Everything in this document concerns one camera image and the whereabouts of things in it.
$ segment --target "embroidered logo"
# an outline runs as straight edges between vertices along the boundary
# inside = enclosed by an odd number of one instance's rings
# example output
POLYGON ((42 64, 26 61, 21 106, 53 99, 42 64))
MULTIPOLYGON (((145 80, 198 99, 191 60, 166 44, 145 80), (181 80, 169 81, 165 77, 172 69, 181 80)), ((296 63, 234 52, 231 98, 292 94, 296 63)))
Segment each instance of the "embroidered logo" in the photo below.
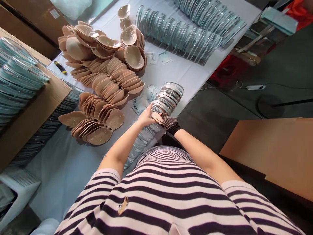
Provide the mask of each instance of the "embroidered logo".
POLYGON ((127 206, 128 206, 128 197, 126 196, 126 197, 124 197, 123 203, 118 206, 118 212, 117 213, 119 215, 121 215, 127 206))

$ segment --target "screwdriver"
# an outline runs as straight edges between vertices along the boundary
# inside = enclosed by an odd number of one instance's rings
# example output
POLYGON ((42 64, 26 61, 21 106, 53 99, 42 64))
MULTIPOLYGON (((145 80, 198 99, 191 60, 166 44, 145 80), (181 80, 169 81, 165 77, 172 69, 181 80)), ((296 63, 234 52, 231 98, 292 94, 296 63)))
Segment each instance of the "screwdriver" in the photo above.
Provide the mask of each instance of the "screwdriver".
POLYGON ((59 68, 59 70, 60 70, 63 74, 67 75, 67 72, 66 72, 65 68, 64 68, 59 62, 57 62, 57 61, 55 60, 55 61, 54 61, 54 64, 59 68))

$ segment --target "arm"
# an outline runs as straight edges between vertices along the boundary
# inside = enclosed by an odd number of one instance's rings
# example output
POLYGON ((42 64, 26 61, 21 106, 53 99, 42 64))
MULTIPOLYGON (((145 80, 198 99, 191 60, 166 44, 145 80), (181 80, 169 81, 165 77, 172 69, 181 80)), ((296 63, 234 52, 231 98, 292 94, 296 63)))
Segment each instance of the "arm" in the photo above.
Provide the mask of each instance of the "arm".
POLYGON ((218 155, 183 129, 174 137, 186 149, 195 163, 221 185, 229 180, 243 181, 218 155))
POLYGON ((122 178, 124 164, 139 132, 143 127, 155 123, 155 120, 151 118, 151 107, 152 103, 143 111, 138 120, 115 142, 100 163, 98 170, 112 168, 117 170, 122 178))

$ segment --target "white table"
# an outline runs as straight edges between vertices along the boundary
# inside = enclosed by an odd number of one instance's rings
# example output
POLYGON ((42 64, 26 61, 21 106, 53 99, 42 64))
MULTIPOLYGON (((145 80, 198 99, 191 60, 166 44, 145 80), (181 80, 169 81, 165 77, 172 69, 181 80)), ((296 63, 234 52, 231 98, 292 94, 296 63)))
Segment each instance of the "white table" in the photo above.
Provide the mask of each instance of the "white table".
MULTIPOLYGON (((159 61, 158 64, 148 65, 145 69, 142 80, 147 85, 154 84, 157 87, 161 87, 165 82, 176 82, 185 89, 185 94, 180 104, 173 112, 172 116, 174 117, 177 117, 186 107, 261 12, 260 9, 245 0, 220 1, 229 10, 234 11, 247 22, 247 26, 238 33, 234 38, 234 42, 228 48, 223 51, 216 50, 205 66, 170 54, 173 62, 162 65, 159 61)), ((125 4, 131 5, 131 19, 133 23, 135 23, 137 9, 140 5, 159 10, 167 16, 191 23, 190 19, 179 11, 170 0, 119 0, 92 25, 94 29, 102 30, 112 39, 119 39, 122 31, 119 27, 117 11, 125 4)), ((164 49, 158 48, 151 43, 146 43, 145 51, 158 54, 164 51, 164 49)), ((64 62, 66 60, 61 55, 55 60, 65 65, 64 62)), ((48 68, 77 87, 87 92, 92 91, 77 83, 70 75, 63 75, 54 64, 49 65, 48 68)), ((65 69, 68 73, 72 70, 72 68, 66 66, 65 69)), ((64 212, 74 203, 92 174, 97 170, 103 156, 114 142, 137 120, 138 116, 131 106, 132 101, 129 100, 122 109, 125 115, 125 123, 114 131, 111 139, 106 144, 98 147, 93 147, 89 144, 80 145, 76 142, 76 139, 71 137, 70 131, 67 131, 65 126, 62 126, 27 166, 26 169, 42 182, 36 195, 30 202, 31 208, 40 219, 55 218, 59 221, 62 220, 64 212)))

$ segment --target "power strip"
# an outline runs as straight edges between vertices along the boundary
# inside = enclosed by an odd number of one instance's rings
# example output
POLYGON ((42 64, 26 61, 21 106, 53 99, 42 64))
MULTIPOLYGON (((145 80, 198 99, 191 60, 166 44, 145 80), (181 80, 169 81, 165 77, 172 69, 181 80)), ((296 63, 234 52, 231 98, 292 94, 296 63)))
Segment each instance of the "power strip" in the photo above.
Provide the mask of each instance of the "power strip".
POLYGON ((265 88, 265 85, 247 86, 247 90, 264 90, 265 88))

